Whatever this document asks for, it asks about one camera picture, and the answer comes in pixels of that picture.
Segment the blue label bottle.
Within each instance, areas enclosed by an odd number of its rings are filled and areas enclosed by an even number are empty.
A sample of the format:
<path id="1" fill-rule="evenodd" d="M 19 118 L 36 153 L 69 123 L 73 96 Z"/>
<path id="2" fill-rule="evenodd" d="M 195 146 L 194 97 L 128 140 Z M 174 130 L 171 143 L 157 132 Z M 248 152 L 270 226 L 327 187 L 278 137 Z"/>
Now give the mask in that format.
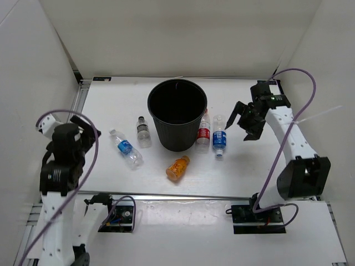
<path id="1" fill-rule="evenodd" d="M 109 134 L 126 164 L 130 168 L 136 169 L 143 164 L 141 153 L 133 147 L 122 132 L 117 131 L 116 129 L 110 129 Z"/>
<path id="2" fill-rule="evenodd" d="M 227 137 L 225 127 L 226 118 L 223 115 L 213 117 L 212 147 L 217 158 L 222 158 L 226 149 Z"/>

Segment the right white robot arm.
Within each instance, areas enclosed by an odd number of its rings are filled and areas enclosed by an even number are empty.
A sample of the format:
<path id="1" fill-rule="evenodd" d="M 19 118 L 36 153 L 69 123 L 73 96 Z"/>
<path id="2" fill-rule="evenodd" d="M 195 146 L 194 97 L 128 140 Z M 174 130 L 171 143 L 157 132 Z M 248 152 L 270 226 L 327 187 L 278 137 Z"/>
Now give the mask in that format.
<path id="1" fill-rule="evenodd" d="M 280 144 L 277 156 L 284 156 L 286 163 L 276 183 L 272 186 L 265 183 L 250 199 L 249 215 L 254 221 L 261 222 L 270 209 L 284 206 L 291 199 L 321 195 L 331 162 L 310 146 L 293 119 L 286 95 L 271 93 L 267 82 L 257 83 L 250 92 L 252 101 L 248 104 L 238 101 L 226 127 L 236 122 L 246 132 L 245 141 L 256 141 L 264 126 L 269 125 Z"/>

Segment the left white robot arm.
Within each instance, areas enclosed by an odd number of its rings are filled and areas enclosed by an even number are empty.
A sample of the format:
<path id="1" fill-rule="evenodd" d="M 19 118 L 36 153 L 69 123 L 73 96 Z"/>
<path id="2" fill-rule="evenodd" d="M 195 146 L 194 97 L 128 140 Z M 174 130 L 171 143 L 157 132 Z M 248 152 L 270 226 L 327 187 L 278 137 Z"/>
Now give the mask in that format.
<path id="1" fill-rule="evenodd" d="M 111 195 L 99 193 L 84 200 L 84 213 L 79 224 L 74 225 L 75 198 L 85 155 L 101 132 L 76 115 L 65 124 L 46 115 L 38 128 L 50 138 L 40 171 L 45 226 L 39 234 L 42 251 L 38 264 L 89 265 L 89 243 L 103 221 L 110 222 L 116 216 Z"/>

